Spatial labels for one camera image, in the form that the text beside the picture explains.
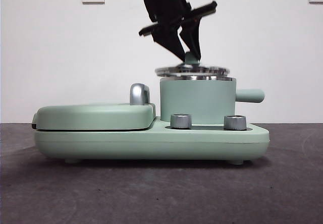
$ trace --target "table surface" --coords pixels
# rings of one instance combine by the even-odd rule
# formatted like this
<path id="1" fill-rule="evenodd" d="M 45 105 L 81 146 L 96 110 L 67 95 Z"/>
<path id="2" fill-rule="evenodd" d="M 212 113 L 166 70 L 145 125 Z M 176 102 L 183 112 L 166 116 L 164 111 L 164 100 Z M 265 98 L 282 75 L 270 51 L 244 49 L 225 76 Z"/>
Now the table surface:
<path id="1" fill-rule="evenodd" d="M 86 160 L 37 151 L 1 124 L 1 223 L 323 223 L 323 124 L 257 124 L 266 155 L 223 161 Z"/>

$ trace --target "mint green appliance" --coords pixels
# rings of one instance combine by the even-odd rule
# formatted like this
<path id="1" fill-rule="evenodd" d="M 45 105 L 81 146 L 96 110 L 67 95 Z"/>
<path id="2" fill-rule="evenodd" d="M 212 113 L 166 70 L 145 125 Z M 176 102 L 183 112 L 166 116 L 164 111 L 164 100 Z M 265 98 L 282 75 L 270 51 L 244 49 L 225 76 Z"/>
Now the mint green appliance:
<path id="1" fill-rule="evenodd" d="M 134 84 L 125 104 L 48 106 L 34 115 L 41 153 L 83 159 L 208 159 L 242 164 L 263 156 L 269 132 L 235 115 L 235 102 L 262 102 L 259 89 L 236 90 L 224 68 L 197 62 L 156 70 L 161 117 L 149 88 Z"/>

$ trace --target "metal lid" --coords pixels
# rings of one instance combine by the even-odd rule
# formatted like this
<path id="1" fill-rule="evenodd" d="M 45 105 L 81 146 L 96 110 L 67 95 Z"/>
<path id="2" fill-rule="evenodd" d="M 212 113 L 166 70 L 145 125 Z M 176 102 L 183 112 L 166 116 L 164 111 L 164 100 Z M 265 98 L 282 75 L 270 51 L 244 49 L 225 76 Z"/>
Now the metal lid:
<path id="1" fill-rule="evenodd" d="M 155 70 L 161 77 L 185 77 L 185 76 L 217 76 L 226 77 L 229 69 L 220 67 L 205 67 L 199 64 L 179 64 L 175 67 L 159 68 Z"/>

